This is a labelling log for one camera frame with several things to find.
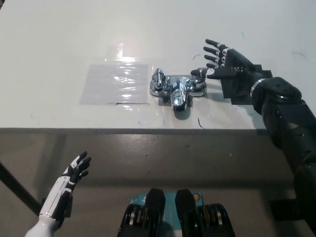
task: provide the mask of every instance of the gray floor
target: gray floor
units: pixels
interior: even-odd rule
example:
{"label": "gray floor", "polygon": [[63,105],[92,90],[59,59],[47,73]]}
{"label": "gray floor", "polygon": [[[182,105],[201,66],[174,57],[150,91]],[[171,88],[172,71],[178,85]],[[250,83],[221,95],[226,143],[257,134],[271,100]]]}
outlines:
{"label": "gray floor", "polygon": [[[202,191],[222,203],[237,237],[308,237],[304,221],[276,223],[269,200],[292,198],[292,174],[265,135],[1,134],[1,162],[40,200],[81,151],[93,161],[75,189],[72,217],[58,237],[115,237],[130,198],[150,187]],[[0,183],[0,236],[24,236],[36,223]]]}

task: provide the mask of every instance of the robotic arm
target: robotic arm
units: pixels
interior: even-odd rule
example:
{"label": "robotic arm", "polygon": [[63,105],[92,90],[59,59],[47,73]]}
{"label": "robotic arm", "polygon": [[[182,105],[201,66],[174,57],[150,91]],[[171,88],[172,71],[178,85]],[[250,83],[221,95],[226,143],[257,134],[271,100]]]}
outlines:
{"label": "robotic arm", "polygon": [[63,224],[65,212],[78,181],[88,174],[91,158],[87,152],[77,156],[56,180],[39,214],[39,221],[25,237],[53,237]]}
{"label": "robotic arm", "polygon": [[286,80],[266,78],[243,55],[224,44],[207,39],[204,47],[207,68],[191,72],[194,76],[230,80],[233,94],[251,97],[273,144],[281,149],[294,174],[296,200],[291,215],[304,219],[316,234],[316,118],[302,100],[301,92]]}

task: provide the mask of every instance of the black robotic arm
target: black robotic arm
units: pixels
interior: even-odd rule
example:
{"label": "black robotic arm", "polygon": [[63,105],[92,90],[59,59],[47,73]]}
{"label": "black robotic arm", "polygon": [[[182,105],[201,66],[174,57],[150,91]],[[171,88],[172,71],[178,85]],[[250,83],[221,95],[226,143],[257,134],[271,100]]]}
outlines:
{"label": "black robotic arm", "polygon": [[294,174],[296,200],[292,212],[305,219],[316,234],[316,118],[301,92],[279,77],[266,78],[242,54],[207,39],[207,68],[191,72],[209,79],[236,83],[234,94],[248,94],[273,144],[281,149]]}

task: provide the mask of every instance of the white robotic arm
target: white robotic arm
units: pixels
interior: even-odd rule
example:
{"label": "white robotic arm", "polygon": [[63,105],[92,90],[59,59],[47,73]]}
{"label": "white robotic arm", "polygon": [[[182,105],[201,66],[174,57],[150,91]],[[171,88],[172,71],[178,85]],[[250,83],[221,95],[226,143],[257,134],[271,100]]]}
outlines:
{"label": "white robotic arm", "polygon": [[77,156],[65,172],[56,180],[40,211],[39,221],[25,237],[53,237],[64,221],[64,214],[78,181],[88,174],[91,157],[87,152]]}

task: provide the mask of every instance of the chrome faucet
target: chrome faucet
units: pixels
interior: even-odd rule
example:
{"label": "chrome faucet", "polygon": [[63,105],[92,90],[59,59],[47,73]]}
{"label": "chrome faucet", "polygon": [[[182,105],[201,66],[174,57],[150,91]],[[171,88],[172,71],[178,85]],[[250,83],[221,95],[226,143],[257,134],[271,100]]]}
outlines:
{"label": "chrome faucet", "polygon": [[150,82],[153,96],[170,98],[174,111],[186,109],[189,97],[201,97],[206,94],[205,78],[197,76],[165,76],[162,69],[155,70]]}

